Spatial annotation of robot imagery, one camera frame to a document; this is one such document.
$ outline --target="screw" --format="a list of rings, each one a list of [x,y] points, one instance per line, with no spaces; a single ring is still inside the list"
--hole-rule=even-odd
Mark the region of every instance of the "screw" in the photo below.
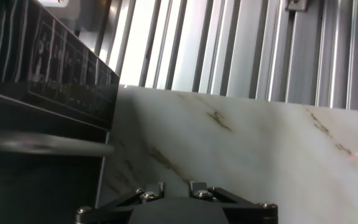
[[[199,190],[199,191],[197,191],[196,196],[198,198],[206,198],[206,197],[212,196],[212,194],[209,193],[207,190]]]
[[[78,213],[78,214],[84,214],[84,213],[87,213],[87,212],[90,212],[90,211],[92,211],[92,208],[91,208],[91,207],[89,207],[89,206],[83,206],[83,207],[81,207],[81,208],[79,208],[79,209],[77,210],[77,213]]]
[[[136,189],[136,193],[137,193],[137,194],[144,193],[144,190],[143,190],[143,189],[141,189],[141,188],[138,188],[138,189]]]
[[[263,208],[277,208],[277,205],[274,203],[262,203],[260,202],[259,205]]]

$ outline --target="metal bracket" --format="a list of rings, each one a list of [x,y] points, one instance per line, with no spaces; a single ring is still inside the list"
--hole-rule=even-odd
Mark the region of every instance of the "metal bracket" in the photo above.
[[[305,12],[308,0],[287,0],[286,11]]]

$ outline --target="marble tabletop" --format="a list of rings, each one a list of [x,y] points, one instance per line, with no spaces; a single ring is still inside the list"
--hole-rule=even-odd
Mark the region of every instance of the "marble tabletop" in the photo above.
[[[100,204],[189,180],[278,205],[280,223],[358,223],[358,111],[119,89]]]

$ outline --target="metal rod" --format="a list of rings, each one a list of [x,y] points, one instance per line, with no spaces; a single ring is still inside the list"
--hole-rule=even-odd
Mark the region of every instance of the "metal rod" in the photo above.
[[[0,131],[0,151],[40,155],[103,157],[113,153],[114,148],[107,144],[49,134]]]

